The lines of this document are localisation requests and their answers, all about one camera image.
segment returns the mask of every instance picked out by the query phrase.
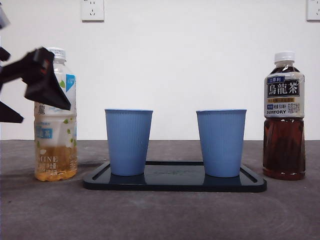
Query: tabletop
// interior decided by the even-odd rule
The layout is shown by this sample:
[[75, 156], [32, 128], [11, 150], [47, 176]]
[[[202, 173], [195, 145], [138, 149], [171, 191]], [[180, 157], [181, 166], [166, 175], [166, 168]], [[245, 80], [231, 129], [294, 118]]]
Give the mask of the tabletop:
[[[242, 163], [267, 181], [249, 192], [111, 191], [83, 188], [109, 159], [106, 140], [79, 140], [70, 179], [34, 178], [32, 140], [2, 140], [1, 239], [320, 239], [320, 141], [306, 141], [306, 177], [263, 176], [262, 141], [244, 141]], [[202, 161], [197, 140], [151, 140], [147, 160]]]

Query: electrical outlet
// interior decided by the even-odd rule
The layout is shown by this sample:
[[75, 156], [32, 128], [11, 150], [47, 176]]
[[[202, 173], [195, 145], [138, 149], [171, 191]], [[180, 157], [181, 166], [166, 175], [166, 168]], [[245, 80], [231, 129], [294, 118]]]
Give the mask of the electrical outlet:
[[320, 21], [320, 0], [306, 1], [306, 20]]
[[104, 0], [81, 0], [83, 22], [103, 22], [105, 20]]

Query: bottle label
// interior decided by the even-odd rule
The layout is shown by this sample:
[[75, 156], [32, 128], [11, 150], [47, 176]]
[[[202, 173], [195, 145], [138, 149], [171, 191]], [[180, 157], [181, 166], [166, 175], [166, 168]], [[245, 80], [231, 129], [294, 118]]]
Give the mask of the bottle label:
[[303, 118], [304, 92], [305, 77], [301, 73], [268, 76], [264, 85], [264, 116]]

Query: white bottle cap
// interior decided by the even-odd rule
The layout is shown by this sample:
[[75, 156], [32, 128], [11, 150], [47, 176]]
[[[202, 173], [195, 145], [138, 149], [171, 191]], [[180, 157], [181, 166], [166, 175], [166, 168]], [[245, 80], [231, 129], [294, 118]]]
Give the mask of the white bottle cap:
[[58, 48], [58, 47], [48, 47], [47, 50], [49, 52], [54, 53], [54, 58], [55, 59], [66, 60], [66, 51], [64, 49]]
[[294, 51], [281, 51], [274, 55], [274, 63], [280, 61], [295, 61], [296, 54]]

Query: black tray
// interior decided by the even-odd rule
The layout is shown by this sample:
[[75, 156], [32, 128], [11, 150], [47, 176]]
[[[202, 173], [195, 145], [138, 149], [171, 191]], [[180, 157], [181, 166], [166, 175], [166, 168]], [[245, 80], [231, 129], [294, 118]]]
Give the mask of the black tray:
[[205, 174], [202, 161], [146, 161], [144, 174], [118, 176], [106, 162], [86, 175], [83, 187], [91, 190], [250, 192], [267, 190], [267, 181], [242, 165], [236, 177]]

